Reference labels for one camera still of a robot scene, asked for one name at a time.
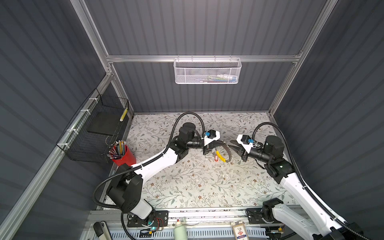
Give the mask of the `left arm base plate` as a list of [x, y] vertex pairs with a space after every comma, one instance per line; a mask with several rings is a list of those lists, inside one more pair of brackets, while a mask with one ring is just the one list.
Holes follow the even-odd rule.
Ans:
[[134, 214], [128, 214], [126, 226], [139, 227], [166, 227], [169, 220], [169, 211], [154, 210], [146, 219], [142, 220]]

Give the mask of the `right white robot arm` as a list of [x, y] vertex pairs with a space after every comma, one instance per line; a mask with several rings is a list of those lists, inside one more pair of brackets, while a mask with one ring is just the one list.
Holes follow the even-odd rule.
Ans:
[[267, 136], [260, 144], [248, 135], [238, 135], [231, 141], [233, 149], [242, 160], [252, 158], [264, 163], [267, 173], [291, 194], [309, 216], [308, 219], [291, 210], [278, 198], [265, 201], [261, 217], [267, 223], [279, 221], [305, 240], [363, 240], [364, 233], [356, 223], [329, 209], [325, 202], [307, 186], [294, 166], [284, 159], [284, 143], [277, 136]]

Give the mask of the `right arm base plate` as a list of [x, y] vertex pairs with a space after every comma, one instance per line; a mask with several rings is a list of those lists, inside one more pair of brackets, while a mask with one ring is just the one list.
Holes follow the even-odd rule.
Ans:
[[248, 208], [245, 211], [250, 224], [268, 224], [270, 222], [268, 211], [262, 208]]

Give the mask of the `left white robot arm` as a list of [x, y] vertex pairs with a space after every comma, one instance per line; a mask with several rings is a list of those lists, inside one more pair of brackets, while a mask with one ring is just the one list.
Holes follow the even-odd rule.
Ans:
[[139, 164], [121, 165], [118, 173], [137, 168], [136, 170], [111, 179], [107, 189], [107, 196], [124, 214], [133, 214], [148, 226], [155, 218], [155, 210], [142, 197], [144, 184], [163, 169], [181, 161], [188, 155], [189, 149], [202, 149], [207, 155], [217, 147], [223, 147], [228, 157], [231, 153], [228, 145], [220, 140], [220, 133], [209, 130], [201, 135], [193, 123], [185, 123], [179, 130], [179, 135], [171, 138], [167, 151], [161, 152]]

